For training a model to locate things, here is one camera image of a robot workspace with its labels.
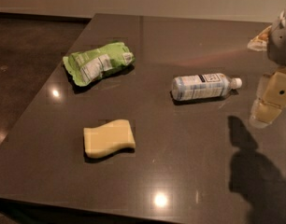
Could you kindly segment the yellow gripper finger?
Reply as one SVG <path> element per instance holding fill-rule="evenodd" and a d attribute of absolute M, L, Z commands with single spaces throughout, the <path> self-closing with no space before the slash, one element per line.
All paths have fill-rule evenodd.
<path fill-rule="evenodd" d="M 280 113 L 281 110 L 278 107 L 264 104 L 260 99 L 256 99 L 250 111 L 250 125 L 263 129 L 272 124 Z"/>
<path fill-rule="evenodd" d="M 257 97 L 264 104 L 286 107 L 286 66 L 278 68 L 273 74 L 263 74 L 259 81 Z"/>

